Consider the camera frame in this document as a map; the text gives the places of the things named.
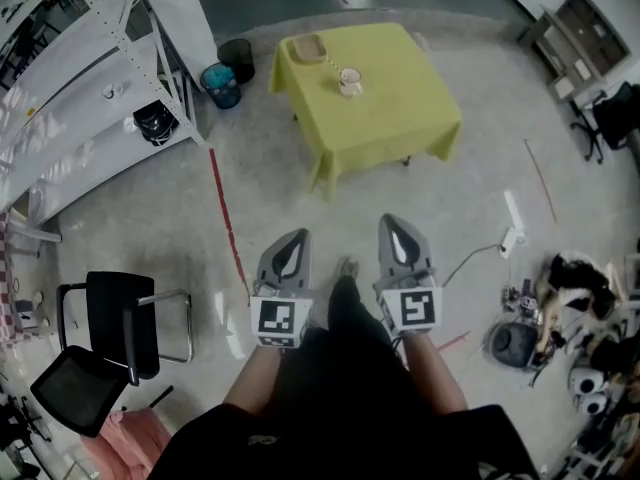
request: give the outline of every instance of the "yellow tablecloth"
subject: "yellow tablecloth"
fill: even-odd
[[[461,123],[458,106],[426,54],[397,23],[316,32],[331,60],[362,74],[363,93],[345,98],[328,63],[300,62],[292,38],[276,50],[271,92],[284,89],[316,165],[311,188],[340,174],[394,162],[418,151],[452,154]]]

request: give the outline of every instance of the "mug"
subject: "mug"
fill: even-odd
[[[102,96],[106,100],[115,100],[122,94],[122,86],[120,84],[109,84],[102,90]]]
[[[340,92],[343,96],[355,96],[362,93],[360,72],[353,68],[340,70]]]

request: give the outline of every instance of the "cable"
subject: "cable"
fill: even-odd
[[[482,252],[482,251],[488,251],[489,249],[493,249],[494,247],[500,247],[501,244],[492,244],[492,245],[487,245],[486,247],[480,247],[479,249],[476,249],[474,251],[472,251],[469,256],[467,256],[464,261],[462,263],[460,263],[460,265],[458,265],[455,270],[453,272],[451,272],[451,274],[449,274],[449,277],[447,277],[447,280],[443,283],[442,287],[445,288],[448,284],[449,281],[451,281],[451,279],[453,279],[453,276],[455,276],[458,271],[464,267],[464,264],[469,261],[475,254]]]

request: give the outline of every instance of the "black office chair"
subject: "black office chair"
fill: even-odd
[[[64,297],[86,290],[92,351],[67,347]],[[58,337],[62,353],[31,386],[36,400],[56,420],[89,437],[98,435],[127,384],[151,379],[160,359],[187,363],[194,354],[191,297],[184,290],[155,294],[149,277],[121,272],[89,272],[86,283],[58,287]],[[186,308],[186,358],[158,353],[154,303],[180,297]]]
[[[637,112],[640,110],[640,86],[631,85],[628,82],[623,83],[611,98],[605,99],[607,94],[602,91],[600,95],[593,101],[591,111],[598,128],[594,130],[587,120],[583,111],[580,110],[580,116],[585,124],[574,122],[571,123],[571,129],[580,128],[584,130],[591,141],[589,154],[584,158],[591,160],[593,150],[598,150],[598,163],[603,160],[602,149],[598,142],[598,135],[602,135],[603,140],[613,150],[626,147],[627,136],[636,128],[638,128]]]

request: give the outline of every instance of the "black trash can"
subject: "black trash can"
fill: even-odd
[[[247,83],[256,73],[251,43],[246,39],[233,39],[224,43],[218,49],[218,59],[233,69],[239,84]]]
[[[216,107],[223,110],[235,107],[242,97],[233,70],[220,62],[202,72],[200,85],[206,89]]]

